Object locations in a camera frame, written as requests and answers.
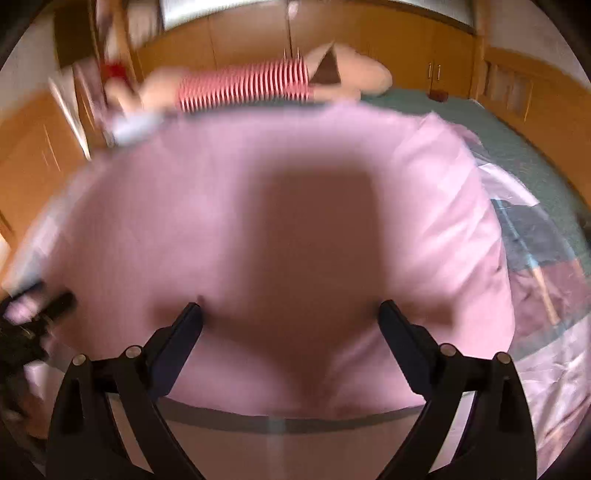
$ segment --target wall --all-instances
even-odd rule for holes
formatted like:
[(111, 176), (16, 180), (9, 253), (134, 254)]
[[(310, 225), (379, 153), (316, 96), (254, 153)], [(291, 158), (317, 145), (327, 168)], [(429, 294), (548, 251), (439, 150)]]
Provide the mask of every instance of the wall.
[(458, 22), (473, 25), (472, 0), (394, 0), (404, 4), (416, 5), (447, 17), (452, 17)]
[(0, 70), (0, 118), (44, 88), (57, 70), (53, 16), (44, 15), (31, 24)]
[(591, 82), (564, 37), (530, 0), (491, 0), (489, 41), (493, 47), (544, 60), (591, 89)]

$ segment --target wardrobe door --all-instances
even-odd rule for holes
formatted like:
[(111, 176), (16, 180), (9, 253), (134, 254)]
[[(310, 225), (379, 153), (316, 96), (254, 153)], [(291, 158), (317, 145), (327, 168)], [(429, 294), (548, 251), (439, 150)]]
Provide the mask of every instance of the wardrobe door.
[(217, 68), (290, 57), (285, 0), (229, 8), (208, 22)]
[(472, 83), (474, 36), (437, 22), (433, 40), (432, 88), (468, 98)]
[(366, 4), (328, 1), (293, 0), (289, 2), (291, 47), (301, 55), (329, 42), (344, 43), (360, 53), (369, 54), (367, 23), (361, 18)]
[(207, 17), (163, 32), (135, 52), (141, 76), (146, 78), (159, 67), (186, 67), (213, 70), (212, 39)]
[(361, 2), (300, 0), (290, 2), (288, 10), (294, 50), (344, 43), (388, 68), (394, 87), (429, 90), (433, 20)]
[(428, 92), (437, 22), (381, 5), (366, 5), (361, 20), (368, 33), (369, 55), (392, 73), (394, 88)]

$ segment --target pink cloth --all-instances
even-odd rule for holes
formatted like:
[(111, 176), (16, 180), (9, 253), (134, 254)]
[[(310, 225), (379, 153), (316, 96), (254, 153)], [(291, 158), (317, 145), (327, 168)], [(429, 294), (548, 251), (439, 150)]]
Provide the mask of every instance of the pink cloth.
[(499, 223), (435, 114), (216, 112), (109, 161), (50, 257), (48, 281), (79, 301), (56, 334), (115, 356), (198, 301), (177, 401), (321, 419), (419, 405), (378, 330), (383, 299), (466, 355), (511, 342)]

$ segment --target metal rivet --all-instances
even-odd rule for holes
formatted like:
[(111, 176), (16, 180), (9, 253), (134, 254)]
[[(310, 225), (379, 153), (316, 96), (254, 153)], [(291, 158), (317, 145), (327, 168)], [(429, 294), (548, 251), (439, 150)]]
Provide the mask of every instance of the metal rivet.
[(456, 347), (454, 347), (450, 343), (442, 343), (439, 347), (439, 350), (445, 356), (454, 356), (457, 353)]
[(35, 334), (30, 331), (29, 329), (23, 328), (22, 334), (27, 337), (29, 340), (33, 340), (35, 338)]
[(77, 367), (81, 366), (84, 362), (86, 362), (86, 356), (82, 354), (76, 355), (72, 360), (72, 363)]
[(509, 365), (511, 363), (511, 356), (505, 352), (499, 352), (496, 354), (496, 359), (505, 365)]
[(127, 358), (136, 358), (141, 354), (141, 352), (142, 352), (142, 349), (139, 346), (130, 346), (125, 351), (125, 356)]

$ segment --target red and white striped shirt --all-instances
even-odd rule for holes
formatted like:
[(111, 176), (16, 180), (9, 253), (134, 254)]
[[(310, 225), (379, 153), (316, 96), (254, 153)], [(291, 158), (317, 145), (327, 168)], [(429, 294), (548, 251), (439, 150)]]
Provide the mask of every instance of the red and white striped shirt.
[(195, 112), (233, 103), (285, 98), (310, 98), (308, 69), (303, 59), (277, 60), (196, 73), (181, 81), (178, 107)]

